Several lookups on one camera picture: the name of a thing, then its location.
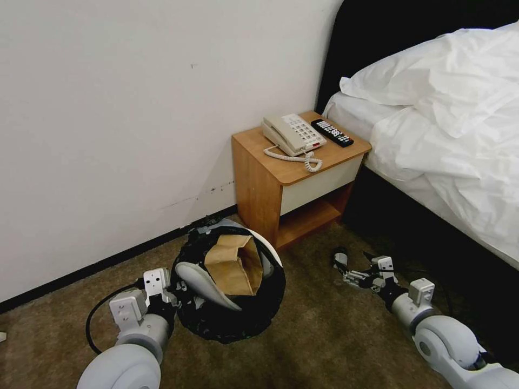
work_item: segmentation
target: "white drawer front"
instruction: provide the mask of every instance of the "white drawer front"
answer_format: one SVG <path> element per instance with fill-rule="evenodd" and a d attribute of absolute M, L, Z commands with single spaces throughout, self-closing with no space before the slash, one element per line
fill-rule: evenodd
<path fill-rule="evenodd" d="M 357 175 L 361 162 L 362 155 L 322 173 L 317 173 L 294 185 L 284 186 L 281 198 L 281 214 L 290 212 L 301 205 L 315 200 L 317 197 L 352 182 Z"/>

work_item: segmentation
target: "black headboard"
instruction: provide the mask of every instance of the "black headboard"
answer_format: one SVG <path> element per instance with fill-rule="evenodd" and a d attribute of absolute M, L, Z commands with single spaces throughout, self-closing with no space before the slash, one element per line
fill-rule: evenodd
<path fill-rule="evenodd" d="M 519 19 L 519 0 L 344 0 L 332 30 L 316 112 L 339 91 L 342 76 L 460 28 L 495 28 Z"/>

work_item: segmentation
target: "black baseboard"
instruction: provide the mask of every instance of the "black baseboard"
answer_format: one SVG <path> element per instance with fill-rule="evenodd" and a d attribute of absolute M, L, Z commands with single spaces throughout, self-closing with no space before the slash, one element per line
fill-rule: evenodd
<path fill-rule="evenodd" d="M 160 235 L 159 237 L 148 240 L 147 242 L 141 243 L 130 249 L 124 250 L 120 253 L 117 253 L 115 255 L 112 255 L 111 257 L 100 260 L 99 262 L 86 266 L 82 269 L 76 270 L 75 272 L 67 274 L 66 276 L 62 276 L 58 279 L 55 279 L 54 281 L 51 281 L 42 286 L 31 289 L 30 291 L 19 294 L 18 296 L 12 297 L 12 298 L 0 303 L 0 314 L 10 311 L 13 308 L 16 308 L 17 306 L 28 303 L 41 296 L 44 296 L 47 293 L 61 289 L 64 286 L 73 284 L 74 282 L 79 281 L 80 279 L 86 278 L 88 276 L 91 276 L 92 274 L 100 272 L 101 270 L 107 269 L 111 266 L 117 265 L 121 262 L 131 259 L 139 254 L 142 254 L 145 251 L 154 249 L 157 246 L 160 246 L 166 242 L 169 242 L 172 239 L 178 238 L 179 236 L 186 234 L 189 230 L 191 230 L 194 227 L 204 225 L 208 219 L 223 218 L 226 216 L 230 216 L 236 212 L 237 212 L 237 206 L 232 205 L 228 208 L 225 208 L 224 210 L 215 212 L 209 216 L 199 219 L 187 226 L 167 232 L 164 235 Z"/>

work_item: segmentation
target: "white pillow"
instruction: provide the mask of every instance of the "white pillow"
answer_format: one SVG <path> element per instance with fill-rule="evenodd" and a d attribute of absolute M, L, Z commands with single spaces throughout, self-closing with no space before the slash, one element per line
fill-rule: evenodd
<path fill-rule="evenodd" d="M 458 30 L 384 58 L 341 91 L 387 105 L 412 105 L 460 137 L 519 96 L 519 23 Z"/>

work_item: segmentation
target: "paper bag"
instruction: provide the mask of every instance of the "paper bag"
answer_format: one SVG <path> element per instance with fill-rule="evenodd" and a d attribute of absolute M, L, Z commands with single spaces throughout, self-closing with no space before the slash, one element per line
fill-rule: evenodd
<path fill-rule="evenodd" d="M 256 295 L 263 266 L 252 236 L 220 235 L 206 254 L 204 264 L 223 293 Z"/>

